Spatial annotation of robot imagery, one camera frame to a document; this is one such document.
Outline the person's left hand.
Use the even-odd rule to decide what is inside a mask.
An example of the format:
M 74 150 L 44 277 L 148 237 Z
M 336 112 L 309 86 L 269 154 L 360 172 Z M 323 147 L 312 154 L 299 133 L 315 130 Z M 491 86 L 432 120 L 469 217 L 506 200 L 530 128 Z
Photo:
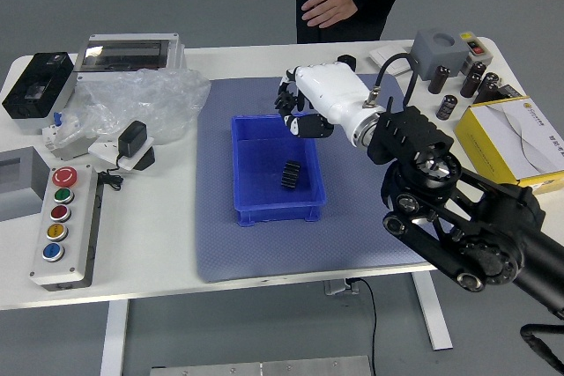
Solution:
M 308 27 L 329 28 L 358 12 L 353 0 L 307 0 L 301 6 L 301 20 Z

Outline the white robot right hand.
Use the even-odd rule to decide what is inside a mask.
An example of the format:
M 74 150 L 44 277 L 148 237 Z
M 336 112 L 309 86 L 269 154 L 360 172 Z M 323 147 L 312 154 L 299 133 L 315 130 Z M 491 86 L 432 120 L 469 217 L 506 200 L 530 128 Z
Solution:
M 290 132 L 301 138 L 325 138 L 335 127 L 351 144 L 366 148 L 384 108 L 345 63 L 288 70 L 281 79 L 275 108 Z

